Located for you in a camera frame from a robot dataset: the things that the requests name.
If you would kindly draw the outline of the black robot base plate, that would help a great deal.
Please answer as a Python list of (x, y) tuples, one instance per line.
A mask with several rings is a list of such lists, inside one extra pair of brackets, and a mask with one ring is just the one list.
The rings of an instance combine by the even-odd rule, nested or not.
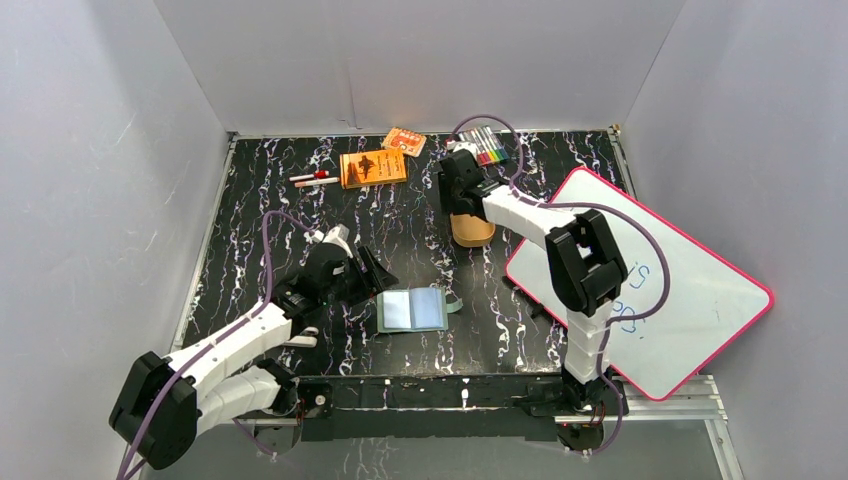
[(593, 452), (629, 412), (610, 378), (583, 387), (562, 373), (301, 376), (269, 407), (241, 415), (293, 426), (304, 442), (366, 437), (518, 437)]

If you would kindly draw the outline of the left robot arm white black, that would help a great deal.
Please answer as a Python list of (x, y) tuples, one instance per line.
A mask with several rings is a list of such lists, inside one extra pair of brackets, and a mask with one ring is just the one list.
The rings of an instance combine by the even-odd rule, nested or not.
[(134, 457), (155, 470), (173, 465), (202, 433), (245, 413), (294, 411), (293, 375), (259, 356), (315, 347), (314, 314), (332, 302), (355, 306), (398, 282), (368, 247), (350, 247), (347, 234), (343, 225), (312, 233), (304, 265), (277, 281), (270, 299), (192, 345), (133, 362), (108, 419), (130, 446), (120, 478), (134, 475)]

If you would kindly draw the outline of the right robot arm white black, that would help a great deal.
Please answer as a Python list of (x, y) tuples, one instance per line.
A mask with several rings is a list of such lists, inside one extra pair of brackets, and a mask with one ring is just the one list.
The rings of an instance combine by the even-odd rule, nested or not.
[(607, 347), (614, 301), (626, 279), (623, 255), (602, 208), (555, 207), (517, 191), (502, 177), (486, 175), (472, 152), (457, 147), (440, 162), (443, 209), (504, 227), (541, 248), (554, 294), (566, 309), (567, 349), (561, 399), (577, 414), (606, 411), (613, 397), (616, 423), (610, 435), (569, 450), (599, 453), (617, 438), (624, 396), (609, 373)]

